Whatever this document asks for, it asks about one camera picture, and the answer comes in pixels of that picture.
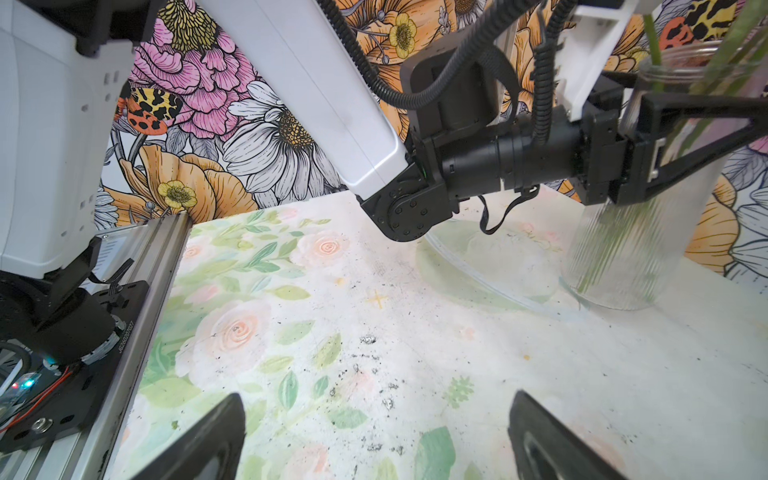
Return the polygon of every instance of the white arm segment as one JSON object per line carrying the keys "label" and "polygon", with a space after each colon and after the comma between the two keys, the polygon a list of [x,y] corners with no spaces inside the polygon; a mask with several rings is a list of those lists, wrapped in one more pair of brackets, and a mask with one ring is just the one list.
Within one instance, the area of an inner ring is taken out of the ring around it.
{"label": "white arm segment", "polygon": [[352,192],[365,200],[405,170],[405,147],[315,0],[201,3]]}
{"label": "white arm segment", "polygon": [[562,49],[554,58],[558,104],[570,121],[581,120],[581,110],[605,62],[635,13],[650,14],[661,0],[624,0],[619,9],[579,5],[572,21],[576,26],[560,35]]}
{"label": "white arm segment", "polygon": [[0,0],[0,270],[42,278],[96,231],[94,202],[129,41],[97,58],[16,0]]}

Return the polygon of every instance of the table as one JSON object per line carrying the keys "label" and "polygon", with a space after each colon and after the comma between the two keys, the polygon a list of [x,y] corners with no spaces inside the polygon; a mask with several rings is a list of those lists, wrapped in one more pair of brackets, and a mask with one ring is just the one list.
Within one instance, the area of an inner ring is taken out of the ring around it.
{"label": "table", "polygon": [[[490,196],[491,223],[513,196]],[[545,189],[507,222],[559,261],[581,208]],[[653,308],[574,304],[522,308],[424,240],[387,240],[350,192],[197,225],[109,478],[229,392],[243,480],[517,478],[519,389],[632,480],[765,478],[765,299],[683,259]]]}

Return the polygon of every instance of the screw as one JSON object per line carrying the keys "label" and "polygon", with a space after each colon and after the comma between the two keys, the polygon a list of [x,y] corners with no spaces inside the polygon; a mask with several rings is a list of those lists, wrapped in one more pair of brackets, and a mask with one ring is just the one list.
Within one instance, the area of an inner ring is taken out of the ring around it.
{"label": "screw", "polygon": [[51,425],[53,425],[53,420],[41,417],[40,419],[35,420],[35,423],[32,424],[31,430],[34,433],[45,433],[48,429],[51,428]]}

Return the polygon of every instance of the wallpaper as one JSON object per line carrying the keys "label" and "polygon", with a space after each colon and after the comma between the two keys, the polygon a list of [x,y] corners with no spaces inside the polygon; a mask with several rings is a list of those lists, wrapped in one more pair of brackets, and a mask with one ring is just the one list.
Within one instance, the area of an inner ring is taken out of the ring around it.
{"label": "wallpaper", "polygon": [[[471,25],[489,0],[336,0],[369,61],[402,90],[399,65]],[[550,0],[544,9],[551,14]],[[655,14],[662,48],[722,38],[743,0],[665,0]],[[511,61],[529,111],[536,15],[518,21]],[[648,56],[640,17],[605,66],[633,71]],[[232,39],[193,0],[170,0],[136,61],[115,111],[96,224],[110,228],[189,212],[196,222],[318,197],[345,187],[338,174]],[[404,110],[381,109],[401,138]],[[508,95],[502,117],[508,118]],[[768,139],[730,155],[686,255],[768,294]],[[567,180],[551,187],[578,196]]]}

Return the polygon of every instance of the clear glass jar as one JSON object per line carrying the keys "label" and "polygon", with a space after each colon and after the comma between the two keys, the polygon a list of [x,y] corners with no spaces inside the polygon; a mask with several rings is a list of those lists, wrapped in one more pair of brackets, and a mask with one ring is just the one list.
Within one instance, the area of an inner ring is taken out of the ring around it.
{"label": "clear glass jar", "polygon": [[[662,65],[640,63],[637,84],[620,131],[637,124],[649,91],[757,97],[768,75],[764,63],[745,55],[737,65],[707,67],[719,41],[670,48]],[[739,119],[681,121],[667,137],[661,165],[745,125]],[[726,158],[699,170],[642,204],[619,207],[609,200],[585,207],[563,264],[563,280],[579,297],[620,310],[654,303],[677,268]]]}

